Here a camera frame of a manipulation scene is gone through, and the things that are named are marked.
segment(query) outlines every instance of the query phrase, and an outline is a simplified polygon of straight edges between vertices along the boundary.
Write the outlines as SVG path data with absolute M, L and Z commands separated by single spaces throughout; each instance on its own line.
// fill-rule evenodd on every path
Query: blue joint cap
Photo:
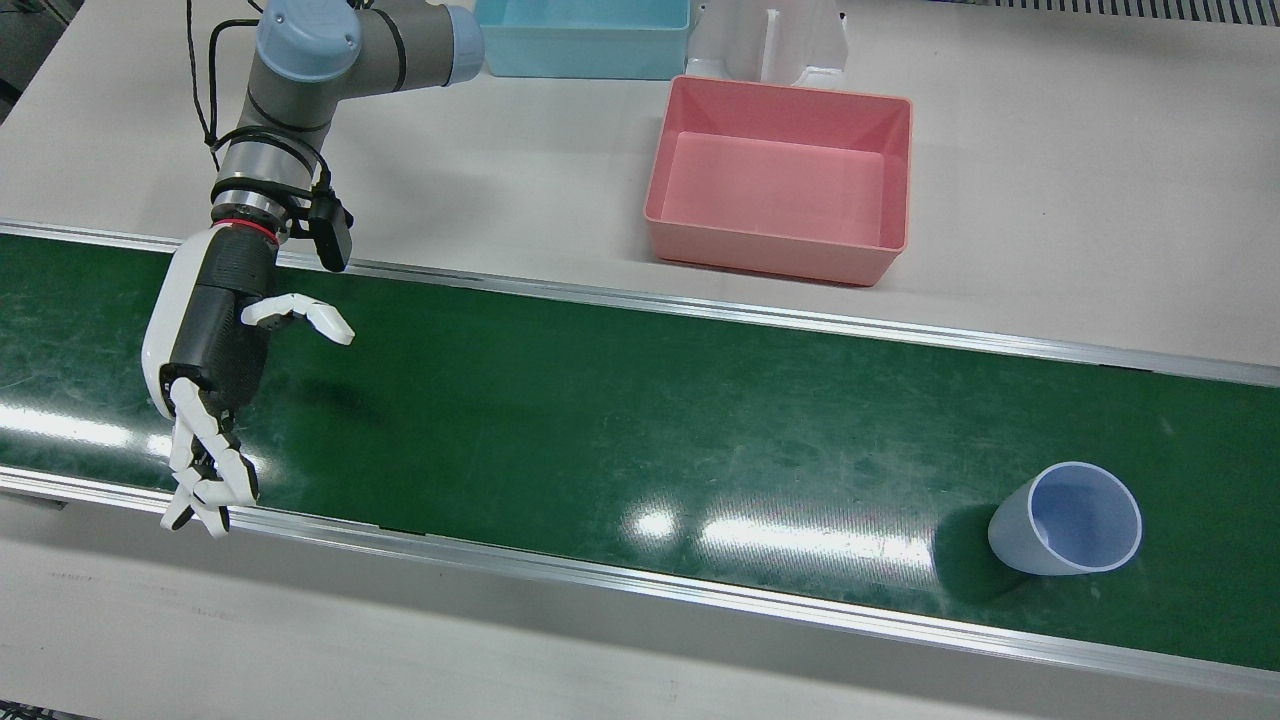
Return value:
M 360 55 L 360 20 L 344 0 L 270 0 L 257 24 L 257 56 L 275 74 L 324 82 Z
M 449 73 L 449 82 L 444 85 L 456 85 L 480 74 L 484 65 L 484 35 L 471 10 L 457 5 L 444 8 L 453 20 L 453 70 Z

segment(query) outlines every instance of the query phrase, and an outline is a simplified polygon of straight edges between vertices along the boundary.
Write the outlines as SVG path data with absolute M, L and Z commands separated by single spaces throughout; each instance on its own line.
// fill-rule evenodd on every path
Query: cup rim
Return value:
M 1107 478 L 1112 483 L 1115 483 L 1115 486 L 1120 488 L 1120 492 L 1124 493 L 1125 498 L 1129 500 L 1129 509 L 1133 510 L 1134 519 L 1137 520 L 1137 529 L 1134 532 L 1133 544 L 1129 547 L 1129 551 L 1125 552 L 1123 557 L 1120 557 L 1120 560 L 1116 560 L 1115 562 L 1110 562 L 1107 565 L 1080 565 L 1079 562 L 1068 560 L 1066 557 L 1060 555 L 1056 550 L 1053 550 L 1053 547 L 1050 546 L 1048 539 L 1043 536 L 1043 533 L 1041 533 L 1041 529 L 1036 527 L 1036 520 L 1032 516 L 1032 501 L 1036 498 L 1036 489 L 1039 487 L 1042 479 L 1044 479 L 1050 473 L 1060 468 L 1088 468 L 1089 470 L 1093 470 L 1101 474 L 1102 477 Z M 1084 462 L 1080 460 L 1068 460 L 1065 462 L 1057 462 L 1050 465 L 1048 468 L 1041 470 L 1041 473 L 1036 475 L 1036 479 L 1032 480 L 1032 487 L 1027 492 L 1025 510 L 1027 510 L 1027 521 L 1030 523 L 1032 532 L 1036 533 L 1036 539 L 1039 541 L 1041 547 L 1048 551 L 1048 553 L 1053 556 L 1053 559 L 1057 560 L 1059 562 L 1068 565 L 1073 570 L 1079 570 L 1080 573 L 1106 573 L 1108 570 L 1115 570 L 1116 568 L 1133 560 L 1133 556 L 1138 552 L 1138 546 L 1142 544 L 1142 530 L 1143 530 L 1142 510 L 1138 507 L 1138 501 L 1133 497 L 1133 493 L 1129 492 L 1129 488 L 1125 487 L 1123 482 L 1120 482 L 1120 478 L 1115 477 L 1106 468 L 1100 468 L 1092 462 Z

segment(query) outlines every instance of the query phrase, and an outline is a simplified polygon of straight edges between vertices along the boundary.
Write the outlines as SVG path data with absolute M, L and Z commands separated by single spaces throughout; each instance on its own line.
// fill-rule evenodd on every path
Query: red ring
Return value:
M 280 246 L 280 241 L 275 237 L 274 232 L 266 229 L 265 227 L 262 227 L 262 225 L 260 225 L 260 224 L 257 224 L 257 223 L 255 223 L 252 220 L 242 220 L 239 218 L 227 218 L 227 219 L 218 220 L 216 223 L 214 223 L 215 228 L 218 225 L 244 225 L 246 228 L 252 228 L 252 229 L 256 229 L 257 232 L 265 234 L 266 238 L 271 241 L 271 245 L 274 245 L 276 247 Z

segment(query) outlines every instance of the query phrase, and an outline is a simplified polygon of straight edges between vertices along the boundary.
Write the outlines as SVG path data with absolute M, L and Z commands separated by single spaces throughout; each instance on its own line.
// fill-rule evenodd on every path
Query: metal edge strip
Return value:
M 0 489 L 163 514 L 170 493 L 0 466 Z M 508 578 L 558 582 L 673 600 L 943 650 L 1091 670 L 1216 692 L 1280 698 L 1280 673 L 1100 643 L 988 628 L 772 591 L 613 568 L 438 536 L 262 507 L 233 507 L 239 530 Z
M 128 247 L 152 252 L 173 252 L 179 242 L 143 234 L 128 234 L 106 231 L 86 231 L 46 223 L 22 222 L 0 218 L 0 232 L 20 233 L 32 237 Z M 280 265 L 287 268 L 323 270 L 317 258 L 312 255 L 282 252 Z M 602 305 L 628 310 L 666 313 L 692 318 L 707 318 L 737 323 L 750 323 L 776 328 L 803 329 L 829 334 L 844 334 L 872 340 L 887 340 L 973 350 L 997 355 L 1014 355 L 1042 360 L 1059 360 L 1087 365 L 1107 365 L 1134 370 L 1149 370 L 1169 375 L 1181 375 L 1210 380 L 1280 387 L 1280 366 L 1188 357 L 1143 350 L 1124 350 L 1100 345 L 1038 340 L 1032 337 L 988 333 L 876 320 L 804 310 L 785 310 L 759 305 L 673 297 L 640 291 L 608 290 L 568 283 L 521 279 L 483 273 L 416 268 L 393 263 L 353 260 L 348 272 L 357 275 L 388 278 L 407 282 L 466 287 L 506 295 L 520 295 L 545 300 L 563 300 L 586 305 Z

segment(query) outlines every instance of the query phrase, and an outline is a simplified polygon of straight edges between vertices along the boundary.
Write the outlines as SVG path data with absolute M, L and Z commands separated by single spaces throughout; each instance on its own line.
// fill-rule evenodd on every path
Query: white cup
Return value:
M 1000 505 L 987 541 L 996 557 L 1023 573 L 1106 573 L 1138 552 L 1142 512 L 1111 473 L 1088 462 L 1059 462 Z

